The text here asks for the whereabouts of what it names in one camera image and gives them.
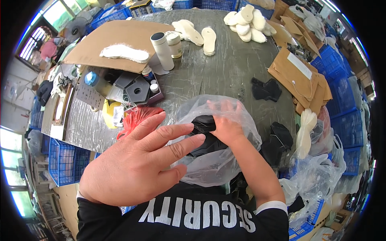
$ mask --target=white thermos bottle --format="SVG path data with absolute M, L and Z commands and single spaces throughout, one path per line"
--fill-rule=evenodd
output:
M 156 54 L 161 62 L 162 68 L 165 71 L 174 68 L 174 62 L 171 57 L 170 48 L 166 40 L 165 33 L 155 33 L 150 37 L 150 41 L 156 51 Z

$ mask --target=white sleeve trim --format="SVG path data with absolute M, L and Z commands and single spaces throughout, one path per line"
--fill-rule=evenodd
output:
M 83 199 L 86 199 L 86 200 L 87 200 L 87 198 L 83 197 L 82 193 L 80 193 L 79 190 L 78 190 L 78 192 L 76 193 L 76 198 L 77 198 L 77 199 L 78 199 L 78 198 L 83 198 Z
M 281 209 L 281 210 L 285 211 L 286 214 L 288 215 L 287 205 L 283 202 L 280 202 L 280 201 L 269 201 L 269 202 L 263 203 L 253 213 L 255 215 L 258 215 L 261 211 L 266 210 L 266 209 L 270 209 L 270 208 Z

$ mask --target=black t-shirt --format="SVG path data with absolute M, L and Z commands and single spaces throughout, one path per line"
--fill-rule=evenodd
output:
M 284 203 L 263 204 L 255 215 L 218 189 L 181 182 L 124 215 L 119 207 L 77 200 L 78 241 L 289 239 Z

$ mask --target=hand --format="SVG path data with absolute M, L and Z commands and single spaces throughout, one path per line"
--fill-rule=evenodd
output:
M 194 135 L 172 145 L 169 140 L 187 135 L 193 124 L 157 126 L 165 112 L 147 118 L 131 134 L 113 144 L 85 169 L 80 192 L 92 202 L 133 206 L 147 202 L 177 184 L 185 165 L 169 170 L 173 162 L 201 146 L 205 135 Z
M 215 109 L 215 106 L 210 101 L 207 101 L 209 108 Z M 221 102 L 221 111 L 234 111 L 236 116 L 240 114 L 242 109 L 241 102 L 237 102 L 236 110 L 234 110 L 232 103 L 229 100 Z M 231 147 L 239 138 L 245 138 L 243 129 L 237 122 L 231 121 L 224 116 L 213 115 L 216 123 L 216 130 L 211 133 L 222 141 L 227 146 Z

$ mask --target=fingernail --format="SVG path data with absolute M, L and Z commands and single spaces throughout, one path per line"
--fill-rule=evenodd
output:
M 206 136 L 204 134 L 198 134 L 198 135 L 195 135 L 197 137 L 198 140 L 200 141 L 203 141 L 205 140 Z
M 193 127 L 194 127 L 194 124 L 193 124 L 193 123 L 188 123 L 188 124 L 185 124 L 185 126 L 186 126 L 187 128 L 193 128 Z

